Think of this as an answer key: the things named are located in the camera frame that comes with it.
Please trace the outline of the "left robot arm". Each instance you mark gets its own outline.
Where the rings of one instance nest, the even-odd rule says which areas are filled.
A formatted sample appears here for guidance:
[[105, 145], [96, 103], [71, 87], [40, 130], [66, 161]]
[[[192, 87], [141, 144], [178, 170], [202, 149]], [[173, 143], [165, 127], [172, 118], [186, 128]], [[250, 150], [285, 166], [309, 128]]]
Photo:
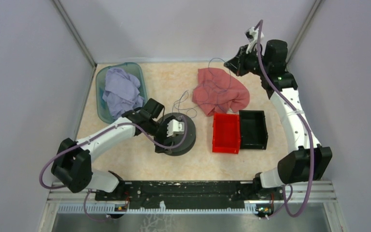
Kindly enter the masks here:
[[114, 200], [120, 200], [126, 193], [121, 179], [113, 172], [92, 169], [95, 159], [113, 146], [143, 133], [156, 147], [174, 150], [180, 144], [165, 145], [163, 139], [187, 132], [188, 124], [183, 116], [170, 116], [157, 122], [156, 118], [165, 107], [149, 99], [143, 107], [129, 110], [104, 129], [74, 141], [65, 139], [58, 154], [48, 163], [51, 173], [72, 193], [84, 189], [104, 191]]

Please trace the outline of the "black plastic bin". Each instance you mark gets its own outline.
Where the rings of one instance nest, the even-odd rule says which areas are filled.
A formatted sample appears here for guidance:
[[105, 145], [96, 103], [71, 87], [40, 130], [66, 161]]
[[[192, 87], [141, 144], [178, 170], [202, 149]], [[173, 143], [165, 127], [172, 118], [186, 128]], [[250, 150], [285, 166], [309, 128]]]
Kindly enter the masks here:
[[266, 150], [268, 131], [264, 111], [240, 110], [240, 149]]

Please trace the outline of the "black cable spool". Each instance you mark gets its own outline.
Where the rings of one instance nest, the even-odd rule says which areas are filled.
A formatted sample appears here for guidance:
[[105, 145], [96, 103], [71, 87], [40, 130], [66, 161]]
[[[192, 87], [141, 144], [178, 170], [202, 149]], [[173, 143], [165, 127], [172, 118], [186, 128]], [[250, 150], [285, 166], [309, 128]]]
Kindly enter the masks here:
[[164, 117], [159, 118], [157, 122], [160, 126], [161, 123], [164, 123], [164, 122], [169, 123], [172, 119], [186, 122], [186, 130], [184, 134], [180, 134], [180, 135], [176, 135], [172, 137], [173, 142], [174, 142], [173, 146], [180, 144], [182, 140], [183, 142], [178, 147], [171, 148], [172, 150], [171, 154], [166, 154], [169, 156], [176, 157], [176, 156], [184, 155], [192, 149], [192, 147], [194, 146], [196, 142], [196, 127], [195, 127], [193, 120], [189, 116], [183, 113], [168, 113]]

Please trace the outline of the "red plastic bin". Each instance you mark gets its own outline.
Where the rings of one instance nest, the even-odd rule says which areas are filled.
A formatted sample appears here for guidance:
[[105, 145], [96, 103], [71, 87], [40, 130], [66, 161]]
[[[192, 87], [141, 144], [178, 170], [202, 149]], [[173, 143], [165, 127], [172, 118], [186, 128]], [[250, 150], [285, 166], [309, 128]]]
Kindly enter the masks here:
[[237, 114], [214, 114], [212, 152], [238, 154], [241, 145], [240, 117]]

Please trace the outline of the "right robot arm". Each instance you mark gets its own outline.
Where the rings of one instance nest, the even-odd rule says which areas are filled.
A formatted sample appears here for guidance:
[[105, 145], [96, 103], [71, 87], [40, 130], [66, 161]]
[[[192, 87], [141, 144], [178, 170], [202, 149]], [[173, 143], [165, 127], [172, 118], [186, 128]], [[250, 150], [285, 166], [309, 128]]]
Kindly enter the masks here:
[[313, 180], [320, 180], [332, 159], [332, 151], [322, 146], [306, 119], [299, 99], [298, 84], [286, 69], [287, 42], [269, 40], [257, 54], [257, 43], [241, 46], [236, 56], [225, 63], [237, 76], [258, 75], [284, 128], [288, 154], [269, 171], [257, 173], [253, 194], [266, 199], [272, 188], [309, 180], [311, 154], [314, 155]]

